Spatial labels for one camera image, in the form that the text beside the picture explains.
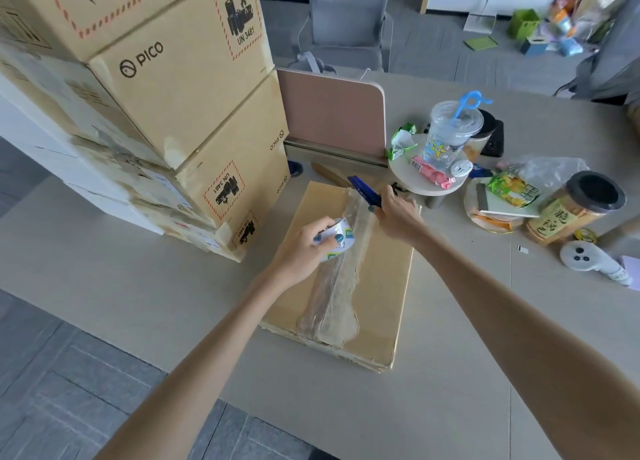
hand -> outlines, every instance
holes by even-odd
[[[344,239],[344,236],[338,234],[314,244],[314,237],[334,224],[335,219],[323,217],[300,229],[295,236],[280,245],[265,274],[277,280],[282,291],[300,283],[311,275],[322,258]]]
[[[382,209],[375,207],[373,211],[380,227],[387,236],[411,245],[415,235],[426,229],[415,202],[396,196],[390,185],[385,186],[381,197]]]

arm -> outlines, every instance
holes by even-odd
[[[318,245],[328,217],[304,227],[280,246],[273,262],[244,298],[197,344],[116,431],[96,460],[175,460],[187,458],[193,442],[236,365],[244,346],[276,299],[308,277],[336,239]]]
[[[390,187],[375,213],[437,271],[564,459],[640,458],[640,391],[612,362],[438,238]]]

pink desk partition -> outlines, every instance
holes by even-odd
[[[371,82],[278,69],[289,135],[383,157],[385,93]]]

gray table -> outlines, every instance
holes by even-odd
[[[420,123],[434,103],[475,89],[410,76],[367,78],[385,89],[389,129],[408,119]],[[580,156],[626,189],[628,205],[596,230],[640,212],[640,145],[622,109],[485,93],[505,123],[507,155]],[[290,150],[295,158],[314,157]],[[366,169],[345,158],[314,159]],[[321,180],[307,170],[289,182],[241,265],[103,215],[51,178],[0,221],[0,288],[171,370],[268,262],[309,178]],[[640,384],[640,294],[599,274],[564,268],[519,233],[481,230],[466,218],[459,193],[423,216],[453,246]],[[518,253],[519,244],[529,254]],[[222,399],[342,460],[556,455],[443,282],[418,255],[392,371],[375,374],[258,330]]]

round white stand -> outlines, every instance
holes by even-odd
[[[431,209],[436,209],[442,203],[444,196],[455,192],[464,184],[467,177],[457,178],[456,182],[450,189],[443,189],[436,184],[430,182],[427,177],[422,175],[415,167],[411,165],[411,159],[418,154],[424,152],[424,146],[427,140],[425,133],[420,133],[413,136],[413,141],[418,143],[418,146],[405,152],[395,160],[389,160],[389,169],[400,181],[402,186],[420,196],[427,196],[426,205]]]

